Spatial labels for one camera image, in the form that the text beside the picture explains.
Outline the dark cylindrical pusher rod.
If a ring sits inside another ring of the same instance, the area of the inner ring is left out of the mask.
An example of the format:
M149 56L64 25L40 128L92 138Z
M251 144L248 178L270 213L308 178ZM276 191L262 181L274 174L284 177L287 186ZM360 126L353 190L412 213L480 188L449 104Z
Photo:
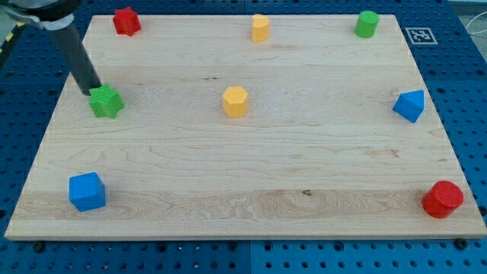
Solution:
M101 86L100 79L92 64L79 32L73 23L56 30L49 30L81 93L90 96L90 89Z

